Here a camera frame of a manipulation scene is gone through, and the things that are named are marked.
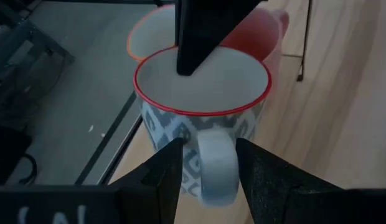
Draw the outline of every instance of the patterned mug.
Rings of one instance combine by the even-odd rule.
[[[177,47],[144,59],[134,88],[156,151],[174,138],[186,141],[183,192],[204,205],[233,203],[239,178],[236,138],[251,139],[271,88],[268,69],[257,59],[217,47],[191,76],[176,72]]]

